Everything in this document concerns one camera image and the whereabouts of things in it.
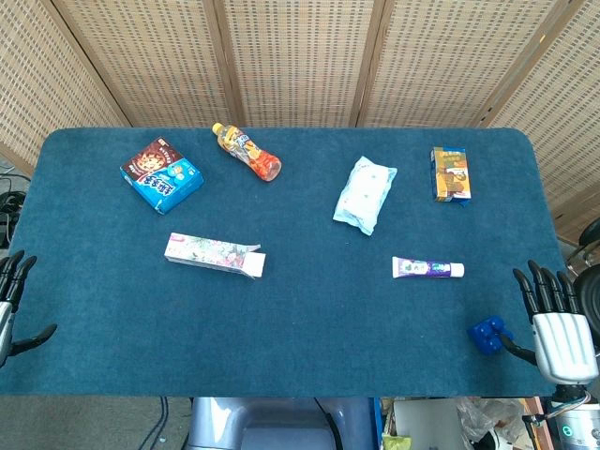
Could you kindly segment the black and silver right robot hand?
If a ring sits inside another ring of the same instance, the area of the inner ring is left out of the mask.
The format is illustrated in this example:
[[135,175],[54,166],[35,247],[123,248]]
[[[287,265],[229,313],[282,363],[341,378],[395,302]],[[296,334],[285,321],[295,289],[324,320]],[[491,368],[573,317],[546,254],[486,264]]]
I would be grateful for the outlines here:
[[518,346],[505,333],[504,348],[515,357],[537,367],[549,382],[587,385],[600,377],[593,334],[572,281],[561,271],[550,272],[528,261],[532,278],[513,270],[532,329],[534,348]]

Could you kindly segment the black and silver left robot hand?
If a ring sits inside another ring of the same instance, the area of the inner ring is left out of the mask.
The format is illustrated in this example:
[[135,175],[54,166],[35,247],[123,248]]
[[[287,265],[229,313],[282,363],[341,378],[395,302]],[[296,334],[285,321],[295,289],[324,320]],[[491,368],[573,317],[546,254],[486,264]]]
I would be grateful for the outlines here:
[[0,259],[0,368],[9,357],[33,350],[48,341],[57,329],[52,323],[36,336],[13,340],[13,326],[23,297],[24,285],[32,267],[37,262],[31,256],[22,262],[24,251]]

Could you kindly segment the purple white tube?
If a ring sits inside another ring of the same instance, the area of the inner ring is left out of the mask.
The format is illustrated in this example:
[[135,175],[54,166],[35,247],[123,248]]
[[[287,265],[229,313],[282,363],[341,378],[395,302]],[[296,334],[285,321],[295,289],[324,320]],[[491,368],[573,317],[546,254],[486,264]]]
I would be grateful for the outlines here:
[[462,263],[392,258],[393,278],[463,278],[464,274],[465,267]]

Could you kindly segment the pink floral long box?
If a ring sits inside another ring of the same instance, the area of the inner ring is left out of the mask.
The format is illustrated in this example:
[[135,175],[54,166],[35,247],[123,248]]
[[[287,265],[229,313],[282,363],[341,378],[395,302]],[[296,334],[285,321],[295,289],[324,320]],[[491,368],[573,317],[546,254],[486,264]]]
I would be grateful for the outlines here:
[[173,263],[260,278],[266,258],[260,248],[172,232],[164,256]]

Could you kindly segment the orange blue small carton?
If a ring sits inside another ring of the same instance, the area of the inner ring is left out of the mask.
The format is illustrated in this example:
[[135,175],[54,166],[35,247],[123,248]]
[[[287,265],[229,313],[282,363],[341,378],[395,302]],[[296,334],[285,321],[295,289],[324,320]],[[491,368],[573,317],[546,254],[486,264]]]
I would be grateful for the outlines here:
[[430,151],[432,195],[439,203],[468,203],[472,199],[466,150],[434,146]]

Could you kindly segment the blue cookie box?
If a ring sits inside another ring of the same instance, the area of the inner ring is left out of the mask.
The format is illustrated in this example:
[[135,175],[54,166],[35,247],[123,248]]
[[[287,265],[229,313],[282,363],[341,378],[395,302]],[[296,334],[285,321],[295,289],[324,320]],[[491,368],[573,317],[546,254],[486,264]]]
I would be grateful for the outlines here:
[[124,163],[120,173],[161,215],[173,210],[204,183],[201,171],[161,137]]

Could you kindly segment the orange drink bottle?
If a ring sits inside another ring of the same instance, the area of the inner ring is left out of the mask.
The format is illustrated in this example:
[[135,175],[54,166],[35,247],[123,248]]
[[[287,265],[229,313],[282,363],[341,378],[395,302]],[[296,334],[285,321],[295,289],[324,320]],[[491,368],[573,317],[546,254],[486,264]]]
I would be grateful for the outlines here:
[[281,169],[279,158],[262,150],[242,129],[215,123],[212,131],[224,151],[244,162],[263,181],[271,182],[278,176]]

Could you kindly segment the black chair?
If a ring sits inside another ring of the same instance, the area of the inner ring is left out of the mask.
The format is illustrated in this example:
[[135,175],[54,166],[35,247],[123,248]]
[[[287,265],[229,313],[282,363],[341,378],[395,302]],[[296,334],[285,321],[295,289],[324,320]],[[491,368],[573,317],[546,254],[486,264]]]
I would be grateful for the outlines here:
[[[580,299],[584,293],[592,293],[600,289],[600,263],[592,265],[590,254],[600,248],[600,217],[591,222],[580,234],[576,248],[568,255],[565,265],[568,272],[575,276],[574,285]],[[580,256],[586,268],[578,272],[575,267],[576,257]]]

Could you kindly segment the blue toy block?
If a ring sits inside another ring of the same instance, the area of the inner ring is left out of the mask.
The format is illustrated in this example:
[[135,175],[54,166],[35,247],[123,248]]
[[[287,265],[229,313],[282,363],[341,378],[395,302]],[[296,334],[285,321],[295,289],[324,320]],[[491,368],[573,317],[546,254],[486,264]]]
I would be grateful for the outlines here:
[[513,338],[513,334],[506,328],[504,320],[497,315],[490,316],[469,327],[467,334],[477,350],[484,355],[491,355],[502,350],[501,336]]

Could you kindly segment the clear plastic bag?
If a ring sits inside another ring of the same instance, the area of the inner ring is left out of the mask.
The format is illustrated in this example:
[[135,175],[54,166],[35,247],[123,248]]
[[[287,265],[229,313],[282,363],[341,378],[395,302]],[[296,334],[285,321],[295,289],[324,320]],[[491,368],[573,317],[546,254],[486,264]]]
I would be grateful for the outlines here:
[[465,441],[479,442],[494,428],[511,443],[525,433],[524,405],[516,398],[459,397],[456,406]]

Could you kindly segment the white board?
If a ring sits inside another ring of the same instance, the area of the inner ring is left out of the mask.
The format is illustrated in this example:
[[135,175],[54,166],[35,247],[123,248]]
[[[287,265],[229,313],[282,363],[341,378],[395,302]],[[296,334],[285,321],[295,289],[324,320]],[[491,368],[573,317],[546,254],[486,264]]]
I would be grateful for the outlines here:
[[456,401],[451,398],[394,402],[396,432],[411,450],[466,450]]

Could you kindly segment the light blue wipes pack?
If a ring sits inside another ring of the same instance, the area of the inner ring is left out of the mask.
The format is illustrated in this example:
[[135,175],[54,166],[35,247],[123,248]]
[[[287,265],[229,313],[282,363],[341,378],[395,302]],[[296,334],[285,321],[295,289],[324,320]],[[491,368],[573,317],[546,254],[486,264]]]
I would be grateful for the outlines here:
[[333,220],[347,223],[371,236],[397,173],[397,168],[375,164],[361,156],[339,195]]

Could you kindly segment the blue table carpet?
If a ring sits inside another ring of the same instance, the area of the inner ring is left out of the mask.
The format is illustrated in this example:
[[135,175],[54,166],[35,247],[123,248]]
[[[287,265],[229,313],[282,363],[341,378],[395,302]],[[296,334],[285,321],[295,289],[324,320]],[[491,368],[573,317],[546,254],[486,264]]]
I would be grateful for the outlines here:
[[[476,350],[502,317],[533,336],[514,278],[563,267],[533,146],[513,128],[254,128],[272,182],[207,128],[70,128],[42,145],[13,250],[37,257],[14,336],[56,323],[0,368],[0,395],[379,397],[544,395],[531,365]],[[163,138],[203,185],[166,215],[120,167]],[[430,151],[466,150],[472,199],[436,202]],[[371,236],[333,220],[364,156],[397,168]],[[171,233],[261,245],[262,276],[170,262]],[[464,277],[392,276],[392,258]]]

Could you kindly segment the grey robot torso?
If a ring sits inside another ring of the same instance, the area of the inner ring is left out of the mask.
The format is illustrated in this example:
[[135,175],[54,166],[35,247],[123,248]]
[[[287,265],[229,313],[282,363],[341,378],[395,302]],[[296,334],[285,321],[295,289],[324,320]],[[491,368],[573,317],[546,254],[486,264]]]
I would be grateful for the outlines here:
[[182,450],[378,450],[369,397],[196,397]]

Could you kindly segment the woven folding screen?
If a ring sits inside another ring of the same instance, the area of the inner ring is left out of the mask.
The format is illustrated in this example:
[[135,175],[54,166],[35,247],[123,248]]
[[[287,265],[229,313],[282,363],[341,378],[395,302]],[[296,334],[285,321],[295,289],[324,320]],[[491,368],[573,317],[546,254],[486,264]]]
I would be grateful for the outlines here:
[[516,128],[600,218],[600,0],[0,0],[0,156],[87,126]]

